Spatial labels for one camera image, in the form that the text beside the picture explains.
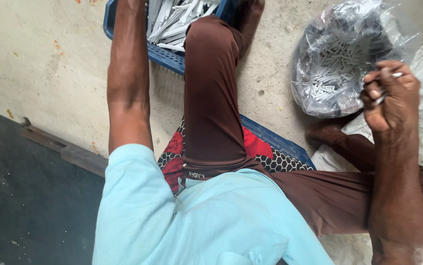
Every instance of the clear plastic bag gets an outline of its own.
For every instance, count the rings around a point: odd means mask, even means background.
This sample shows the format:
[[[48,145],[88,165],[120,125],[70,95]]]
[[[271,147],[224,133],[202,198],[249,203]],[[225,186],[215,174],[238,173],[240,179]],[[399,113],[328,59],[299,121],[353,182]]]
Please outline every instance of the clear plastic bag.
[[[362,77],[382,60],[410,63],[420,30],[389,0],[349,0],[313,18],[293,53],[291,92],[309,115],[337,118],[362,108]]]

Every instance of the leg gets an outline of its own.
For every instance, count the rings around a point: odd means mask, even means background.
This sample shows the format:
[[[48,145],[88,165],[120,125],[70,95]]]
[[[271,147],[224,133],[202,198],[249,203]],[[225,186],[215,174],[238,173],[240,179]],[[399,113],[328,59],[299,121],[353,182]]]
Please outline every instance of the leg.
[[[368,232],[373,173],[292,171],[272,176],[317,236]],[[419,181],[423,190],[423,170]]]
[[[205,180],[264,167],[244,149],[236,66],[241,34],[214,15],[193,22],[185,41],[185,177]]]
[[[331,147],[360,172],[375,171],[375,145],[360,134],[347,135],[341,131],[354,116],[327,119],[311,126],[306,136]]]

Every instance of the light blue shirt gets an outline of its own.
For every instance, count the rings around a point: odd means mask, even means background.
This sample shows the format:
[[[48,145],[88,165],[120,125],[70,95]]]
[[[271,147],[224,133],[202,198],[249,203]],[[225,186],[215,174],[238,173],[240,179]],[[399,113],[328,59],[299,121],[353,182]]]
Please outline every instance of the light blue shirt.
[[[186,186],[174,201],[149,148],[117,148],[105,172],[92,263],[334,264],[265,175],[242,169]]]

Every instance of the knee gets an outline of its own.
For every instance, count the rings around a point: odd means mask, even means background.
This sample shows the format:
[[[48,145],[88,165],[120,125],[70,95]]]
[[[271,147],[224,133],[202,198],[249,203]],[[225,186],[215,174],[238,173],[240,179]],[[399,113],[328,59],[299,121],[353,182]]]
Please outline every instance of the knee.
[[[235,41],[231,30],[217,16],[208,15],[191,23],[185,39],[185,49],[194,46],[207,52],[223,52],[232,48],[233,43]]]

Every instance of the bare foot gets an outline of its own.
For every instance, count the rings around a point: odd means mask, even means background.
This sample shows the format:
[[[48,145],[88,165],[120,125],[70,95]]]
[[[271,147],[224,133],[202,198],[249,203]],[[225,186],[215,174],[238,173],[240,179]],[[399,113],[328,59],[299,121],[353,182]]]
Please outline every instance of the bare foot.
[[[236,14],[230,26],[237,29],[243,37],[243,48],[239,50],[239,58],[249,50],[250,43],[256,33],[257,25],[259,25],[260,17],[264,11],[265,0],[242,0],[236,9]]]
[[[306,137],[332,146],[338,138],[346,135],[341,129],[353,120],[354,117],[356,116],[349,115],[342,118],[326,119],[320,123],[316,123],[306,130]]]

